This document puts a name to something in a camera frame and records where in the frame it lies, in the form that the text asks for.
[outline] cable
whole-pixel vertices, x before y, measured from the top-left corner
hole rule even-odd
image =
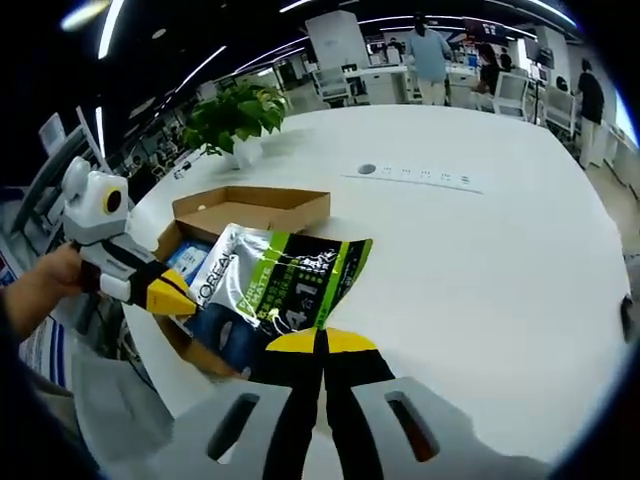
[[[98,314],[98,318],[100,319],[100,322],[102,323],[102,328],[106,328],[107,326],[107,322],[104,319],[104,317],[102,316],[102,312],[100,311],[100,308],[96,308],[96,313]],[[118,346],[118,353],[122,354],[123,353],[123,349],[122,346]],[[153,386],[153,384],[147,380],[146,378],[144,378],[144,375],[142,375],[142,373],[140,373],[140,371],[138,370],[138,367],[136,367],[134,365],[134,363],[131,361],[131,358],[129,357],[129,352],[124,352],[125,355],[125,360],[127,361],[127,363],[129,365],[131,365],[131,368],[133,368],[133,371],[136,373],[136,375],[138,376],[138,378],[140,380],[142,380],[144,382],[144,384],[149,387],[151,390],[153,390],[154,392],[158,393],[158,391],[155,389],[155,387]]]

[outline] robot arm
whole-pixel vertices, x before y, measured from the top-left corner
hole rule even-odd
[[[126,179],[92,171],[87,161],[76,157],[62,180],[62,190],[64,233],[85,262],[89,290],[99,288],[158,315],[196,313],[198,307],[188,297],[184,279],[125,233]]]

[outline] l'oreal package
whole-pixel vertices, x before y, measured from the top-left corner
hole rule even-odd
[[[171,255],[167,265],[180,273],[187,285],[191,285],[210,251],[209,243],[187,240]]]
[[[323,328],[372,240],[339,242],[229,224],[190,286],[204,307],[184,327],[243,375],[275,338]]]

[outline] white flower pot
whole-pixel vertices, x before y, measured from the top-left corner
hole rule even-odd
[[[243,170],[253,165],[262,156],[260,137],[249,137],[245,141],[237,135],[233,139],[233,154],[222,152],[225,162],[231,170]]]

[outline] open cardboard box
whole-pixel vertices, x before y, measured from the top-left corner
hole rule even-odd
[[[158,238],[154,252],[166,261],[187,238],[215,243],[229,223],[262,230],[296,233],[330,215],[327,192],[263,187],[224,187],[173,202],[174,221]],[[176,352],[207,372],[237,375],[221,358],[207,350],[173,320],[156,317]]]

